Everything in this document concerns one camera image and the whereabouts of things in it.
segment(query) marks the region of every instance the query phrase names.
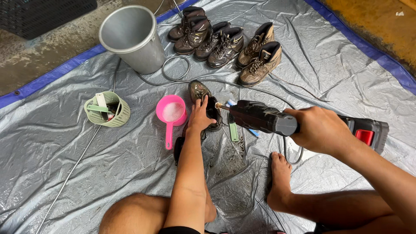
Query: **red button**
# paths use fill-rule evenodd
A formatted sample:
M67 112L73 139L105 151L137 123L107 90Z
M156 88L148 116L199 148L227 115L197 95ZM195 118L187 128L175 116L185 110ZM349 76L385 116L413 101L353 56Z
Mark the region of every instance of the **red button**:
M368 146L371 145L371 142L373 141L373 136L374 136L373 131L358 129L355 132L355 137L358 138L360 141L366 143Z

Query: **black plastic crate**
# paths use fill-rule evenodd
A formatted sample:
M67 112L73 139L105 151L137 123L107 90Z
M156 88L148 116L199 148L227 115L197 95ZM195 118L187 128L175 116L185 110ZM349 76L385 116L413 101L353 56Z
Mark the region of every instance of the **black plastic crate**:
M0 0L0 28L30 40L95 8L96 0Z

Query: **pressure washer gun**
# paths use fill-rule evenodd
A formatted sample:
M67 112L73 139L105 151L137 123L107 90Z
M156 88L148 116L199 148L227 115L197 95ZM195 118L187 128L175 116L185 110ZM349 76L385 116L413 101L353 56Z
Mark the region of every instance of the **pressure washer gun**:
M288 114L269 107L262 102L239 100L236 105L227 107L216 103L217 109L225 109L234 116L235 123L248 129L266 133L276 133L287 137L298 133L300 125ZM338 115L349 127L351 133L381 154L389 132L389 124L372 119L360 119Z

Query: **perforated basket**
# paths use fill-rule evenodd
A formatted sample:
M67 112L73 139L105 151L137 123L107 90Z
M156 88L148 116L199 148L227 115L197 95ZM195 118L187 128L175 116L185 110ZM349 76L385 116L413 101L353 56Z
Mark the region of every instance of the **perforated basket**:
M113 92L106 91L102 92L102 94L104 94L105 103L119 102L116 115L110 121L105 121L101 116L101 112L87 110L87 105L98 105L97 98L94 96L93 98L88 100L84 105L84 110L85 113L87 113L88 119L95 124L103 125L106 127L119 127L125 124L130 118L129 105Z
M0 28L30 40L95 8L96 0L0 0Z

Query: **blue tarp border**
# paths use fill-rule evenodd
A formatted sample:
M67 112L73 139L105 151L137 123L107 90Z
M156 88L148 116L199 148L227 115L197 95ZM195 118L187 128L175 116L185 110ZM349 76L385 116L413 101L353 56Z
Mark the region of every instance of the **blue tarp border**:
M179 9L183 10L184 8L196 3L197 1L198 0L186 0L185 2L179 5ZM176 8L167 11L166 13L163 13L159 15L158 17L156 17L157 23L160 23L174 16L177 13L178 13L178 9ZM64 62L63 64L59 65L52 71L46 73L45 75L42 75L39 78L35 79L34 81L24 85L23 87L0 97L0 109L16 101L27 98L31 94L42 89L43 87L50 84L51 82L59 79L63 75L67 74L68 72L72 71L74 68L78 67L83 62L105 51L106 49L101 44L96 45L93 48Z
M179 9L182 10L196 3L197 1L198 0L187 0L179 5ZM317 11L326 20L328 20L332 26L341 31L342 34L344 34L345 37L348 40L350 40L354 45L356 45L364 54L377 61L378 64L380 64L380 66L382 66L384 69L388 70L406 90L416 95L416 80L399 62L397 62L388 54L378 50L373 45L368 43L366 40L362 39L357 34L355 34L330 9L328 9L318 0L305 0L305 2L311 5L315 11ZM171 9L168 12L156 17L157 22L162 22L177 13L178 10L176 8ZM27 98L28 96L42 89L49 83L67 74L72 69L76 68L86 60L104 51L106 51L104 47L101 44L99 44L73 57L72 59L66 61L65 63L61 64L52 71L24 85L16 91L0 97L0 109L9 104L12 104L13 102Z
M380 51L373 45L355 34L348 26L346 26L330 9L328 9L319 0L305 0L312 6L323 18L328 20L332 26L342 32L344 36L357 46L364 54L374 59L384 69L388 70L402 85L403 88L416 95L415 78L394 58Z

